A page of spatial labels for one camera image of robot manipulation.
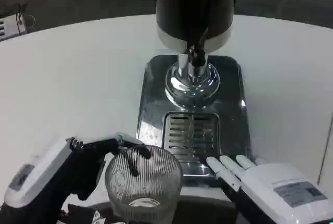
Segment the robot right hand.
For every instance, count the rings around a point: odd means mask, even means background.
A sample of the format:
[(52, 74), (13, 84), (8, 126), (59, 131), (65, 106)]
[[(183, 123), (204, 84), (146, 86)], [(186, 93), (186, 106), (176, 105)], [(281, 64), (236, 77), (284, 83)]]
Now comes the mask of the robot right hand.
[(332, 198), (289, 163), (258, 164), (244, 155), (202, 162), (248, 223), (332, 223)]

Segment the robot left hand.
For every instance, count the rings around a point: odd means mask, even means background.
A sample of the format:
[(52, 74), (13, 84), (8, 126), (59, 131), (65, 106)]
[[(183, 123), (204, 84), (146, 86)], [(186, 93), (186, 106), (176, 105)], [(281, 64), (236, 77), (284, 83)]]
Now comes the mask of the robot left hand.
[(75, 136), (58, 140), (15, 174), (5, 192), (1, 223), (57, 223), (70, 195), (85, 201), (96, 189), (105, 156), (126, 149), (151, 158), (147, 145), (125, 134), (92, 141)]

